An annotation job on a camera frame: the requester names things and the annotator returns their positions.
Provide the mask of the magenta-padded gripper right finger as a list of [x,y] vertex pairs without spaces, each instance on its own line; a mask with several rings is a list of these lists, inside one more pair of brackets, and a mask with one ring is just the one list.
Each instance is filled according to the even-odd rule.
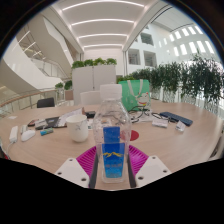
[[148,156],[130,145],[128,173],[130,187],[139,188],[169,175],[171,171],[157,156]]

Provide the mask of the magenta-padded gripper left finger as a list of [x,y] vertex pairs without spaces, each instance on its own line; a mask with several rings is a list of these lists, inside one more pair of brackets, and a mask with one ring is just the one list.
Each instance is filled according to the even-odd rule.
[[68,158],[55,174],[81,187],[94,189],[97,169],[96,147],[91,147],[77,158]]

